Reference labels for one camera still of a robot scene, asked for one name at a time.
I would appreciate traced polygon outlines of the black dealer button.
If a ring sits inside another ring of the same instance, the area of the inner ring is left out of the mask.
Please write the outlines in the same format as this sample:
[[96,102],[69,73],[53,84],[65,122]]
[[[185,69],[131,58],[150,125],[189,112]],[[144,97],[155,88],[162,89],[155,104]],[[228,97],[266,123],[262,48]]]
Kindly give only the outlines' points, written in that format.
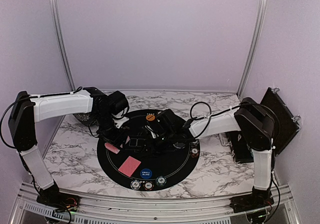
[[173,144],[173,146],[176,148],[176,149],[184,149],[186,147],[186,144],[184,142],[176,142]]

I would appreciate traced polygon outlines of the orange big blind button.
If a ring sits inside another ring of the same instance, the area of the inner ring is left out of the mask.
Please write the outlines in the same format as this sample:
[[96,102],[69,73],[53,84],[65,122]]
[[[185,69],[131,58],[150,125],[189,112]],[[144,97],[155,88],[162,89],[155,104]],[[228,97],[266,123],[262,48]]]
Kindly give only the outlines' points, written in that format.
[[148,122],[152,122],[156,119],[156,116],[154,114],[148,114],[145,118]]

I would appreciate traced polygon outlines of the red playing card deck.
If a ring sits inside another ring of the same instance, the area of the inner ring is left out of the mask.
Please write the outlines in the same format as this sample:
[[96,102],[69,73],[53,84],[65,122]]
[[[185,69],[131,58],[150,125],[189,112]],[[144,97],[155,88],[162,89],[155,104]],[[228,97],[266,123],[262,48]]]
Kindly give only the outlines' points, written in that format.
[[112,152],[114,154],[118,154],[120,152],[120,150],[117,147],[115,147],[114,145],[112,145],[112,144],[110,144],[108,142],[106,142],[104,144],[104,146],[108,151],[110,151],[110,152]]

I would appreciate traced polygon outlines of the blue small blind button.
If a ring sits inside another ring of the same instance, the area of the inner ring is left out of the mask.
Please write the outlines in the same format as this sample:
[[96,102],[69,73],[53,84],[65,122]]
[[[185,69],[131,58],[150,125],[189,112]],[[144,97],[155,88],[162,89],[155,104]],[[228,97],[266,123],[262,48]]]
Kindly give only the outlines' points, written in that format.
[[142,179],[148,180],[152,177],[152,175],[152,171],[148,168],[144,168],[140,171],[140,176]]

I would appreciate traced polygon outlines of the red playing card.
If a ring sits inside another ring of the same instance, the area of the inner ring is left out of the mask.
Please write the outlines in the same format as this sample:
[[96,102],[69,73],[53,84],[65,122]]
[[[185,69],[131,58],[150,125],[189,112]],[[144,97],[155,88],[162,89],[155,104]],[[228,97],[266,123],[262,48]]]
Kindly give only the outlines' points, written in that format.
[[131,177],[140,164],[140,160],[137,160],[134,157],[129,156],[119,167],[118,171],[127,177]]

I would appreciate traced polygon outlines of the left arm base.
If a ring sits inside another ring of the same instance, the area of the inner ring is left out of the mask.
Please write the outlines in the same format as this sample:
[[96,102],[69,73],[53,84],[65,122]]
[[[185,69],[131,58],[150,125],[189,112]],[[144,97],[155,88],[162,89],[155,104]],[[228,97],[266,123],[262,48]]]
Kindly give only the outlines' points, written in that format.
[[36,201],[40,204],[51,206],[58,211],[77,211],[80,197],[78,195],[61,192],[58,185],[54,183],[47,189],[39,188]]

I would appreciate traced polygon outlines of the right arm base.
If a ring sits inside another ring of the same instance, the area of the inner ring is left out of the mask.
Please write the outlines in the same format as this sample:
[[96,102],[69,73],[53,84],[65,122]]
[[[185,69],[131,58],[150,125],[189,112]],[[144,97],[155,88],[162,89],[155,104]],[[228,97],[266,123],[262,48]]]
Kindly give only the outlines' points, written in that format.
[[272,209],[274,200],[270,190],[252,189],[251,194],[244,194],[232,197],[229,206],[234,213],[247,212],[247,220],[252,224],[262,224],[267,220],[269,211]]

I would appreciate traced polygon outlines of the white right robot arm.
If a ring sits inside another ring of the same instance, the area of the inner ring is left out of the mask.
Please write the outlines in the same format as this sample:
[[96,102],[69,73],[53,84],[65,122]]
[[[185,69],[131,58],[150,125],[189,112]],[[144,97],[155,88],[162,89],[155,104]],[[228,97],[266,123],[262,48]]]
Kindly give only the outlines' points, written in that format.
[[171,109],[148,114],[145,120],[155,150],[221,133],[241,132],[254,161],[255,191],[248,196],[247,203],[258,208],[267,200],[266,190],[272,183],[273,141],[280,132],[280,120],[269,107],[247,97],[239,105],[203,117],[190,116],[187,121],[179,120]]

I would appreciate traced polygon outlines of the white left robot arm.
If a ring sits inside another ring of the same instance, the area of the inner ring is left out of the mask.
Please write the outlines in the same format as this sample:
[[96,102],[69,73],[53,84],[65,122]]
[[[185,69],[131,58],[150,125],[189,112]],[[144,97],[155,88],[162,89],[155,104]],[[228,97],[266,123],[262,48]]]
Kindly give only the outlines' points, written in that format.
[[37,146],[35,124],[65,115],[89,114],[90,121],[98,126],[98,138],[121,149],[130,138],[123,127],[128,118],[118,115],[128,110],[129,103],[122,92],[106,95],[96,87],[45,95],[21,91],[17,95],[8,119],[13,146],[51,206],[60,206],[64,199]]

